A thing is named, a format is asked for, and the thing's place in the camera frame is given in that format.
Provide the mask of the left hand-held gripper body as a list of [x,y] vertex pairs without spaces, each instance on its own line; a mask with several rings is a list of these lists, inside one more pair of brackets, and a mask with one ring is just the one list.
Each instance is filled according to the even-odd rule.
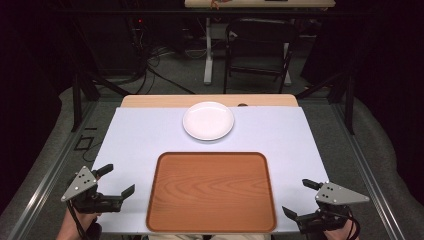
[[121,196],[108,196],[97,191],[98,180],[87,166],[83,166],[70,181],[62,202],[70,203],[79,213],[119,212]]

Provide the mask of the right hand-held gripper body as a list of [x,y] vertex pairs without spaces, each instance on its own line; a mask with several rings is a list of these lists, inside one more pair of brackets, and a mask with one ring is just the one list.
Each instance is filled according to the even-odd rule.
[[332,182],[323,182],[315,195],[318,209],[312,214],[298,216],[297,226],[302,234],[342,228],[350,214],[350,204],[365,203],[368,196]]

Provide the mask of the person's right hand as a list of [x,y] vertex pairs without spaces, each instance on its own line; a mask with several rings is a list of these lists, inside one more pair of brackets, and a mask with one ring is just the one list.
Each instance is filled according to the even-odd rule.
[[324,231],[327,240],[359,240],[359,233],[359,225],[352,219],[348,219],[340,229]]

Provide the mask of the person's left hand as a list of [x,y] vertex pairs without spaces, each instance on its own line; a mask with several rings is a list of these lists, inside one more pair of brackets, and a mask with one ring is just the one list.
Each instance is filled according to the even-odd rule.
[[[96,223],[97,218],[101,216],[100,213],[84,214],[75,212],[75,216],[91,240],[97,240],[100,237],[101,227]],[[83,240],[69,210],[65,212],[56,240]]]

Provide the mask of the white table mat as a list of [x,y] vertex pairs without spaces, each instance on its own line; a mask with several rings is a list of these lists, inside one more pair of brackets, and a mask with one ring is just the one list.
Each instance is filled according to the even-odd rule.
[[244,106],[231,109],[232,130],[216,141],[199,141],[183,128],[184,108],[118,108],[93,167],[113,164],[101,178],[98,191],[135,193],[119,213],[99,219],[112,234],[146,233],[148,200],[158,157],[164,152],[260,152],[267,161],[277,214],[277,233],[296,232],[295,222],[282,209],[299,214],[316,210],[315,192],[304,179],[324,182],[327,172],[303,110],[300,107]]

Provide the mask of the black metal stand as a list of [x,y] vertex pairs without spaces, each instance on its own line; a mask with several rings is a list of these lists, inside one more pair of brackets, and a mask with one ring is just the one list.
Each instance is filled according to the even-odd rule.
[[355,79],[349,71],[338,72],[328,79],[296,94],[295,97],[297,99],[304,99],[325,86],[330,86],[330,92],[327,95],[327,101],[330,104],[340,103],[344,97],[344,125],[350,134],[354,134],[353,107]]
[[73,127],[72,132],[75,132],[83,120],[82,111],[82,99],[81,94],[84,94],[89,101],[98,101],[100,93],[97,90],[95,84],[105,86],[109,90],[125,97],[129,95],[129,92],[118,87],[114,83],[106,80],[105,78],[95,74],[93,72],[78,72],[74,75],[72,80],[72,96],[73,96]]

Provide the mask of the brown wooden tray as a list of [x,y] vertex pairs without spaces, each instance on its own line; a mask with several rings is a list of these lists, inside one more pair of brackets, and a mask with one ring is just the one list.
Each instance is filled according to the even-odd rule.
[[266,157],[168,152],[158,158],[147,228],[158,233],[269,233],[277,225]]

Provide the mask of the white round plate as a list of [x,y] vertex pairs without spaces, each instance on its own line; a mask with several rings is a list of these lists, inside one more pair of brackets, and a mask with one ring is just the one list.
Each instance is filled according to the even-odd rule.
[[214,141],[226,136],[234,122],[234,115],[227,106],[211,101],[194,104],[182,118],[184,130],[202,141]]

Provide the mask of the dark equipment with red light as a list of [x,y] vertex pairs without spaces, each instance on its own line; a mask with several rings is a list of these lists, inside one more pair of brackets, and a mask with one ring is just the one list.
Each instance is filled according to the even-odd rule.
[[147,68],[148,59],[148,34],[143,24],[143,20],[137,17],[130,17],[128,20],[133,46],[139,58],[140,68]]

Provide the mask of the white-legged wooden desk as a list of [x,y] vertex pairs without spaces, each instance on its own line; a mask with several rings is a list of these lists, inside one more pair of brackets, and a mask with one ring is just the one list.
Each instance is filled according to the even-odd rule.
[[[184,0],[186,8],[191,9],[211,9],[211,0]],[[302,10],[307,8],[332,8],[336,5],[335,0],[231,0],[230,2],[221,3],[219,9],[224,8],[271,8],[271,9],[289,9],[300,8]],[[212,35],[211,35],[211,18],[206,17],[206,61],[204,72],[204,84],[210,85],[212,83],[212,70],[213,70],[213,54],[212,54]]]

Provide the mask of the black folding chair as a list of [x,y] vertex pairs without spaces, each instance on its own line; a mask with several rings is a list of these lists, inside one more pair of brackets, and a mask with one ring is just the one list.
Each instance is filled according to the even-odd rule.
[[239,18],[225,30],[225,73],[223,93],[233,72],[272,76],[283,91],[293,56],[291,45],[298,30],[288,21],[278,19]]

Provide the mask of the black horizontal bar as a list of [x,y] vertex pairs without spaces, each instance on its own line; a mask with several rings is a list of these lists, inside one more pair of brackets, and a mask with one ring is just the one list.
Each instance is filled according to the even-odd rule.
[[52,12],[59,15],[94,16],[94,15],[140,15],[140,16],[184,16],[184,17],[221,17],[221,16],[290,16],[301,18],[338,18],[338,17],[367,17],[372,12],[360,11],[334,11],[334,12],[311,12],[311,11],[289,11],[289,10],[266,10],[266,9],[233,9],[233,10],[75,10],[75,9],[53,9]]

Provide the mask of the grey metal floor rail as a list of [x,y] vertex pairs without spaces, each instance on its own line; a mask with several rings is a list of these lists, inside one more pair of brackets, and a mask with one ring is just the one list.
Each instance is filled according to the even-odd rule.
[[355,163],[361,178],[366,186],[369,193],[370,199],[379,215],[380,220],[386,230],[386,233],[390,240],[406,240],[405,236],[396,220],[389,203],[384,196],[375,175],[373,174],[368,161],[360,147],[355,134],[352,134],[345,126],[344,118],[345,115],[342,111],[342,107],[339,104],[333,104],[331,109],[341,126],[345,137],[347,138],[349,145],[354,153]]
[[73,104],[69,100],[62,101],[61,113],[54,129],[17,193],[0,216],[0,225],[4,224],[2,240],[26,239],[67,162],[71,148],[96,106],[96,102],[84,104],[83,119],[72,132]]

